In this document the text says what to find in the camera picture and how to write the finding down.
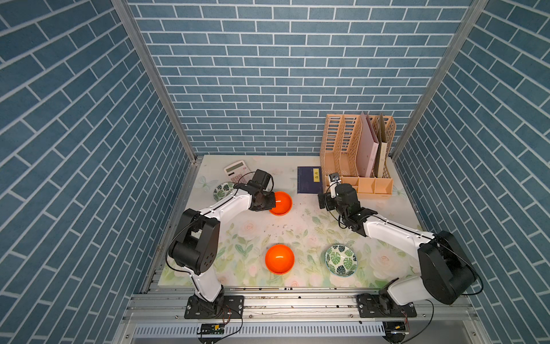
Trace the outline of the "green leaf bowl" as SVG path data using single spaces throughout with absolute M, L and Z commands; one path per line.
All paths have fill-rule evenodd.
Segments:
M 219 202 L 220 200 L 230 195 L 233 192 L 233 190 L 234 190 L 233 182 L 228 181 L 228 182 L 221 183 L 213 190 L 213 197 L 216 202 Z
M 350 277 L 358 269 L 358 258 L 346 245 L 331 245 L 325 251 L 325 265 L 333 275 Z

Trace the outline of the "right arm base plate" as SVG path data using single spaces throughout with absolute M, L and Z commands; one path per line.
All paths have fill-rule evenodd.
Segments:
M 356 297 L 361 318 L 416 318 L 412 302 L 398 305 L 388 295 L 363 293 Z

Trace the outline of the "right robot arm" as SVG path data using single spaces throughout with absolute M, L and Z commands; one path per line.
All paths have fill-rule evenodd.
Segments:
M 420 272 L 397 278 L 379 291 L 378 306 L 388 314 L 398 306 L 434 299 L 451 305 L 474 282 L 481 282 L 458 240 L 450 232 L 423 232 L 385 219 L 363 207 L 356 190 L 348 183 L 334 183 L 318 194 L 320 209 L 337 211 L 337 220 L 363 237 L 385 242 L 417 259 Z

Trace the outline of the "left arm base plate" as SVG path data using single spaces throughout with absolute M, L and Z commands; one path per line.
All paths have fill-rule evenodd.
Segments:
M 186 305 L 185 319 L 223 319 L 240 318 L 243 313 L 245 297 L 242 295 L 218 296 L 215 301 L 208 302 L 193 295 Z

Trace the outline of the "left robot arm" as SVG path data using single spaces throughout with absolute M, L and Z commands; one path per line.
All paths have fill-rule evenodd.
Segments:
M 223 294 L 213 269 L 221 226 L 242 212 L 269 211 L 275 206 L 273 191 L 238 183 L 233 192 L 214 205 L 200 211 L 186 209 L 168 246 L 168 268 L 189 275 L 199 300 L 215 303 Z

